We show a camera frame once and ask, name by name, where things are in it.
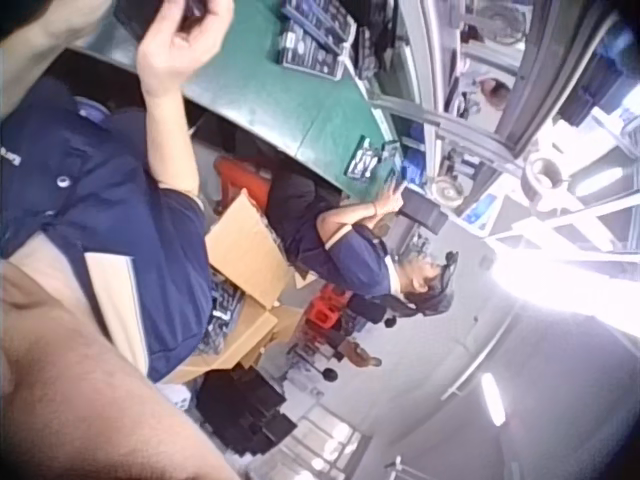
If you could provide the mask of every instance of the red chair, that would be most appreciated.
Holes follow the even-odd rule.
[[[247,164],[230,157],[218,157],[213,162],[213,168],[220,177],[222,190],[222,198],[215,209],[217,215],[221,215],[243,189],[263,213],[266,211],[270,180],[253,171]]]

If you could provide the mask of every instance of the green table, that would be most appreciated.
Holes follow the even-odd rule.
[[[344,176],[361,135],[380,145],[383,135],[348,71],[332,82],[277,64],[282,32],[278,0],[236,0],[222,51],[184,87],[185,96],[252,132],[340,187],[371,198],[389,167],[365,183]],[[136,43],[113,18],[83,47],[129,70]]]

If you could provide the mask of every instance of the printed logo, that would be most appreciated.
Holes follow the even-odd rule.
[[[22,157],[16,153],[10,152],[6,148],[0,145],[0,157],[6,158],[11,163],[13,163],[16,167],[20,165],[22,162]]]

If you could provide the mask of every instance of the cardboard box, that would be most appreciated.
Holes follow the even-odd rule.
[[[205,238],[209,262],[244,290],[236,328],[220,355],[194,354],[163,383],[184,383],[209,370],[233,368],[243,358],[259,359],[262,348],[293,335],[302,311],[272,308],[293,275],[266,220],[243,192]]]

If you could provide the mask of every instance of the window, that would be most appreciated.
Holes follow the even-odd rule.
[[[261,480],[345,480],[368,443],[348,423],[316,406],[298,421],[292,435],[256,460],[251,470]]]

